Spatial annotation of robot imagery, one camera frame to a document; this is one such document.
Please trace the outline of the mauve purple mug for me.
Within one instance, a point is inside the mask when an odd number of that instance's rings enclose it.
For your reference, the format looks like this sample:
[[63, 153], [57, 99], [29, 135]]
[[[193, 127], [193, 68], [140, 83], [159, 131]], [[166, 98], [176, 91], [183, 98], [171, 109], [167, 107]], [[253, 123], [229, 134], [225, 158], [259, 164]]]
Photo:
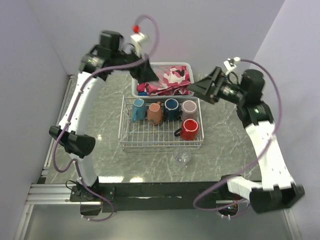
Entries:
[[186, 100], [181, 104], [181, 120], [187, 119], [196, 120], [197, 118], [197, 104], [192, 100]]

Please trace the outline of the light blue mug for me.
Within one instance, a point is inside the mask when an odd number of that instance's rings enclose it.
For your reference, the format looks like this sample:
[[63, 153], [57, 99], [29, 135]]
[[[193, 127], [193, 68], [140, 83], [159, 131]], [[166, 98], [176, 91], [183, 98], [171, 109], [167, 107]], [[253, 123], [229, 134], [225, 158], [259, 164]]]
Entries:
[[132, 117], [131, 121], [133, 123], [137, 121], [142, 121], [146, 117], [147, 106], [142, 98], [136, 98], [132, 105]]

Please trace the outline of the dark blue mug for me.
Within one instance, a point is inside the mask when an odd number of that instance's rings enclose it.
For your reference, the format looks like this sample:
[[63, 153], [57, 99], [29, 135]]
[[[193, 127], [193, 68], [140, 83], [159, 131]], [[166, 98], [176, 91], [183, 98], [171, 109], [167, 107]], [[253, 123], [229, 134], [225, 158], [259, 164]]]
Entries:
[[164, 102], [164, 109], [163, 109], [164, 119], [175, 121], [180, 116], [180, 105], [179, 102], [174, 98], [168, 98]]

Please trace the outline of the salmon pink mug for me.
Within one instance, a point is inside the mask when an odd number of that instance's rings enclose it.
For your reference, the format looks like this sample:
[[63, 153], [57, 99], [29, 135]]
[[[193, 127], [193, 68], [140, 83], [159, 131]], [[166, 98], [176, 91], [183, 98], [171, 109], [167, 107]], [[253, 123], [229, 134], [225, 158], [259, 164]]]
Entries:
[[147, 120], [152, 125], [158, 125], [163, 118], [162, 103], [152, 103], [147, 110]]

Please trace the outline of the red mug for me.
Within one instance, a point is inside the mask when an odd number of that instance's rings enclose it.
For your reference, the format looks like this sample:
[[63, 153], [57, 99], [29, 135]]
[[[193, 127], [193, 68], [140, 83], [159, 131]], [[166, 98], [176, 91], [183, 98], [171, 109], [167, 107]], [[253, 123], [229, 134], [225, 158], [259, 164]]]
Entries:
[[193, 141], [196, 139], [198, 131], [198, 122], [192, 118], [188, 118], [184, 120], [181, 127], [174, 132], [174, 136], [181, 137], [185, 141]]

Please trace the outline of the clear glass cup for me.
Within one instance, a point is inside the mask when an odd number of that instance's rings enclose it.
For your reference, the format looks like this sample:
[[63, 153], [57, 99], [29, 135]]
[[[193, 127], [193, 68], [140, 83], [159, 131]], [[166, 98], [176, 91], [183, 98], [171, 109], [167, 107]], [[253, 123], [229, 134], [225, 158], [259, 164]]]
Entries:
[[161, 65], [154, 65], [154, 64], [151, 65], [151, 68], [156, 74], [157, 80], [151, 81], [150, 83], [158, 86], [163, 82], [165, 75], [169, 73], [169, 68]]
[[191, 161], [192, 154], [188, 147], [179, 147], [174, 150], [173, 158], [180, 166], [186, 166]]

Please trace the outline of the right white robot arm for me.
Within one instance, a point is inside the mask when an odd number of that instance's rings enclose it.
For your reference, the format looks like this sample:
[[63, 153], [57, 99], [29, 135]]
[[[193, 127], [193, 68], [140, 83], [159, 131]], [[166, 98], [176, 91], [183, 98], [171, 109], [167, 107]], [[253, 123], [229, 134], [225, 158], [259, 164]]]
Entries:
[[241, 171], [223, 176], [195, 198], [195, 208], [216, 189], [224, 199], [237, 195], [249, 201], [258, 214], [290, 209], [305, 195], [304, 187], [295, 183], [283, 159], [275, 134], [277, 125], [270, 107], [262, 101], [264, 86], [264, 75], [256, 69], [245, 70], [241, 81], [232, 83], [220, 67], [188, 86], [195, 97], [207, 103], [214, 104], [222, 99], [236, 105], [237, 116], [257, 156], [243, 170], [258, 165], [261, 173], [261, 182], [245, 179]]

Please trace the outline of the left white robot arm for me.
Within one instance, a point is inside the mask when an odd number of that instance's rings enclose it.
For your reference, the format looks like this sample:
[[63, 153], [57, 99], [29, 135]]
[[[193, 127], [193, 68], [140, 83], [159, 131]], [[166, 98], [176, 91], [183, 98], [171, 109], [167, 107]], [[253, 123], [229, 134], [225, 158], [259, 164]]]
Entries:
[[91, 156], [96, 140], [85, 134], [88, 115], [100, 87], [113, 71], [128, 71], [140, 84], [158, 80], [148, 56], [142, 54], [142, 44], [148, 39], [147, 34], [136, 31], [130, 37], [133, 49], [126, 53], [121, 49], [123, 36], [119, 32], [101, 31], [99, 44], [81, 58], [77, 85], [63, 118], [49, 129], [55, 144], [61, 145], [76, 165], [78, 182], [84, 186], [82, 195], [88, 201], [94, 201], [100, 195]]

